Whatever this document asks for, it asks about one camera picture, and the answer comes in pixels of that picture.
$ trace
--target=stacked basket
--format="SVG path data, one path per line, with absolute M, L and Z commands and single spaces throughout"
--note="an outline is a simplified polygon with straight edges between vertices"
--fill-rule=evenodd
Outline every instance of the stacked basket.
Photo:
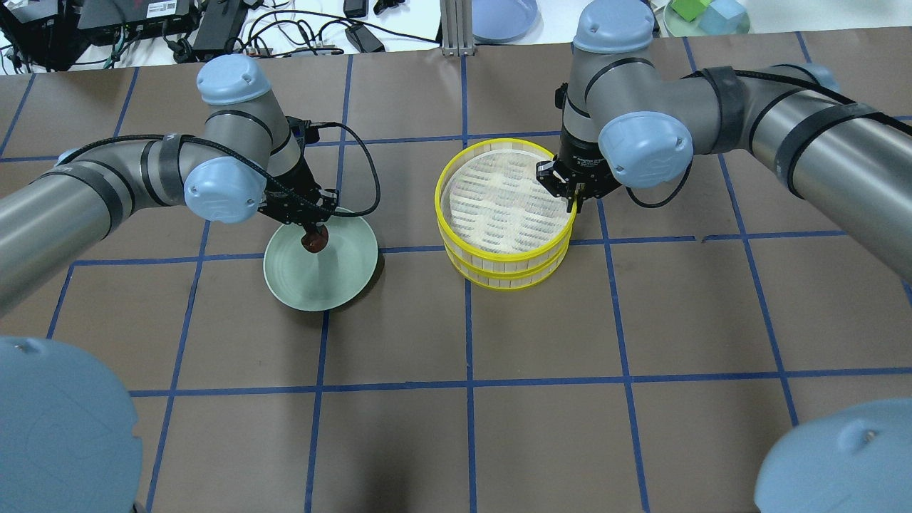
M 493 139 L 450 160 L 434 207 L 447 255 L 474 283 L 527 288 L 551 276 L 570 245 L 575 209 L 535 180 L 535 164 L 554 156 L 518 139 Z

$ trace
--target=green cube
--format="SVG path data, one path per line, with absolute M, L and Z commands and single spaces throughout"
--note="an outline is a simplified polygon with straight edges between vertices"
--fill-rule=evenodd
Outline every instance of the green cube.
M 693 21 L 710 6 L 712 0 L 674 0 L 671 8 L 686 21 Z

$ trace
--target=blue cube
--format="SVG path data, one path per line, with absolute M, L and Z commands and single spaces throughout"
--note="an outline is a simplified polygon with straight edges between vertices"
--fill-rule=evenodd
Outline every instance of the blue cube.
M 700 28 L 707 34 L 733 34 L 747 15 L 744 6 L 736 0 L 713 0 L 700 20 Z

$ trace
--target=light green plate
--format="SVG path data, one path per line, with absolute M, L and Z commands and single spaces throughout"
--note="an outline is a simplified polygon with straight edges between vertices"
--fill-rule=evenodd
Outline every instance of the light green plate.
M 703 18 L 703 15 L 697 16 L 693 21 L 685 21 L 684 18 L 676 13 L 670 6 L 666 6 L 662 11 L 662 18 L 665 20 L 665 28 L 672 37 L 712 36 L 712 34 L 708 34 L 705 30 L 700 28 L 700 20 Z M 734 34 L 747 34 L 750 31 L 751 17 L 745 13 L 744 19 L 742 19 L 738 28 L 735 28 Z
M 293 309 L 320 311 L 343 305 L 357 296 L 374 274 L 377 238 L 367 221 L 330 217 L 326 228 L 329 242 L 319 253 L 301 246 L 304 228 L 298 225 L 281 226 L 266 246 L 266 285 Z

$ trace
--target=blue plate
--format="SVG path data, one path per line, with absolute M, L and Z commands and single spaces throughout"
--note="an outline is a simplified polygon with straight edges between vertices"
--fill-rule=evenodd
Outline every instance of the blue plate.
M 472 33 L 479 43 L 509 43 L 535 24 L 535 0 L 472 0 Z

